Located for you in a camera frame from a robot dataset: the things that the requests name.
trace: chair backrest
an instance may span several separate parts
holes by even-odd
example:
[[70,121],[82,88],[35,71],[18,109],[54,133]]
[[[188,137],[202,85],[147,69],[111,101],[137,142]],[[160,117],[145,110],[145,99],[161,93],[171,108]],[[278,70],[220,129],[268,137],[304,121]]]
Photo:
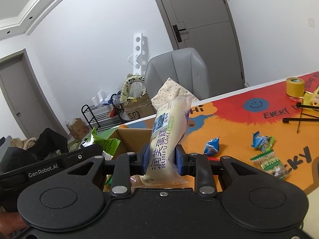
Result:
[[211,97],[206,65],[194,48],[174,50],[149,61],[145,87],[150,98],[158,93],[169,77],[199,100]]

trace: door frame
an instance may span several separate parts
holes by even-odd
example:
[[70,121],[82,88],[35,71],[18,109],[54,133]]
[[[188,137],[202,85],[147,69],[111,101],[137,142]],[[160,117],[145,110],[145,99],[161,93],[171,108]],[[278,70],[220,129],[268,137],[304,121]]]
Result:
[[[155,0],[155,1],[157,3],[159,12],[160,12],[160,14],[161,14],[161,16],[163,18],[165,28],[167,30],[169,39],[170,39],[170,41],[172,43],[172,47],[173,47],[174,50],[177,50],[177,49],[179,49],[178,48],[178,44],[177,44],[177,41],[176,41],[176,37],[175,37],[174,31],[172,29],[172,25],[171,25],[171,23],[169,21],[167,13],[166,13],[164,4],[163,4],[162,0]],[[245,85],[245,74],[244,74],[244,66],[243,66],[243,63],[242,63],[242,57],[241,57],[241,51],[240,51],[238,36],[237,36],[237,32],[236,32],[236,29],[235,29],[234,21],[232,19],[232,14],[230,12],[230,8],[229,8],[229,5],[228,5],[228,2],[227,2],[227,0],[224,0],[224,2],[225,2],[225,7],[226,7],[226,10],[227,10],[227,14],[229,16],[230,24],[232,26],[232,32],[233,32],[234,38],[235,38],[235,43],[236,43],[237,53],[238,53],[238,58],[239,58],[239,64],[240,64],[240,71],[241,71],[241,75],[242,75],[243,88],[244,88],[245,87],[244,86]]]
[[[59,122],[58,118],[56,117],[56,115],[54,114],[53,110],[50,107],[50,104],[48,103],[46,97],[44,96],[44,93],[40,87],[40,84],[38,83],[38,80],[36,79],[36,76],[34,74],[34,71],[32,69],[30,60],[28,58],[27,55],[27,50],[23,49],[21,51],[15,52],[11,55],[8,55],[6,57],[3,57],[0,59],[0,68],[2,66],[4,66],[7,63],[10,63],[14,60],[17,59],[21,59],[21,63],[22,63],[22,67],[26,72],[26,77],[29,80],[29,83],[31,85],[32,90],[35,93],[36,98],[38,99],[39,105],[41,106],[41,108],[43,109],[44,113],[46,114],[47,118],[49,119],[49,121],[51,122],[52,126],[55,128],[55,130],[57,131],[57,133],[61,134],[62,136],[68,138],[68,134],[65,131],[65,129],[62,127],[61,123]],[[24,135],[26,136],[26,138],[30,138],[28,137],[28,132],[27,130],[24,128],[24,126],[22,125],[21,121],[19,120],[19,118],[17,117],[17,115],[15,114],[14,111],[14,107],[9,99],[9,96],[7,94],[7,91],[5,90],[5,87],[0,79],[0,89],[3,93],[4,99],[7,102],[7,105],[9,106],[9,109],[13,115],[13,117],[15,118],[17,124],[19,125],[19,127],[21,128],[22,132],[24,133]]]

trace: white wall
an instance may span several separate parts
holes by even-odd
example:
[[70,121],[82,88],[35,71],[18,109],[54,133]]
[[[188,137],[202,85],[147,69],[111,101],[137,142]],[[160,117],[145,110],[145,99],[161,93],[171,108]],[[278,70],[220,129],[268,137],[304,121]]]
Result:
[[147,37],[149,58],[173,50],[155,0],[63,0],[32,32],[61,122],[82,117],[99,90],[118,91],[133,70],[135,33]]
[[[229,0],[250,85],[319,70],[319,0]],[[308,19],[314,19],[315,28]]]

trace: blue snack packet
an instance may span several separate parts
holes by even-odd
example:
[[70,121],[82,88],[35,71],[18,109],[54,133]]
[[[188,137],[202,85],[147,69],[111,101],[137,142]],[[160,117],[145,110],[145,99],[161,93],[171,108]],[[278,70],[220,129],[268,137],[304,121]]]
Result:
[[208,156],[212,156],[219,152],[219,137],[209,140],[204,149],[204,154]]
[[274,137],[261,136],[260,132],[257,131],[256,133],[253,133],[253,142],[251,143],[251,146],[261,150],[262,152],[265,152],[266,150],[270,150],[272,148],[274,142]]

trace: table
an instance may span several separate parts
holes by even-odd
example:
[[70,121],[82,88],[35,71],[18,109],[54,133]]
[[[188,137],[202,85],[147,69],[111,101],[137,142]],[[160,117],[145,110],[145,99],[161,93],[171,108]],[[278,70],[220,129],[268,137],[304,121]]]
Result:
[[[319,72],[301,76],[305,90],[319,85]],[[319,238],[319,123],[282,123],[283,117],[299,117],[300,109],[286,94],[285,79],[241,89],[192,104],[183,147],[187,153],[203,153],[205,143],[220,137],[220,153],[252,165],[250,158],[260,151],[252,148],[252,133],[275,137],[274,151],[290,171],[286,181],[308,196],[309,211],[304,231]],[[152,128],[155,115],[128,123],[132,128]]]

